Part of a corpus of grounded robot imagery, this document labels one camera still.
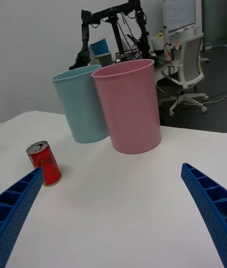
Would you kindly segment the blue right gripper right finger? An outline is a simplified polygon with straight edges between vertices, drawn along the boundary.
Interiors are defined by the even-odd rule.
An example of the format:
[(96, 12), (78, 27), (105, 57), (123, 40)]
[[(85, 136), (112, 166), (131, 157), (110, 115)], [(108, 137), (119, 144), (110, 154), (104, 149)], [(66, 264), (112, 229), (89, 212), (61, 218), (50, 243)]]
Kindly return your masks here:
[(181, 178), (203, 218), (223, 266), (227, 267), (227, 190), (188, 163), (182, 165)]

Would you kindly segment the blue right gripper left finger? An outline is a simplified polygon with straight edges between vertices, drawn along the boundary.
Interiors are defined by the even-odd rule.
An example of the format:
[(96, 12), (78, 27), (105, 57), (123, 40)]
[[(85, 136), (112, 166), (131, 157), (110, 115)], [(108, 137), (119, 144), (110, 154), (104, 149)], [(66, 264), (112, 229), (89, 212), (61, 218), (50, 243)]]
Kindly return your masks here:
[(0, 195), (0, 267), (4, 268), (44, 181), (36, 168)]

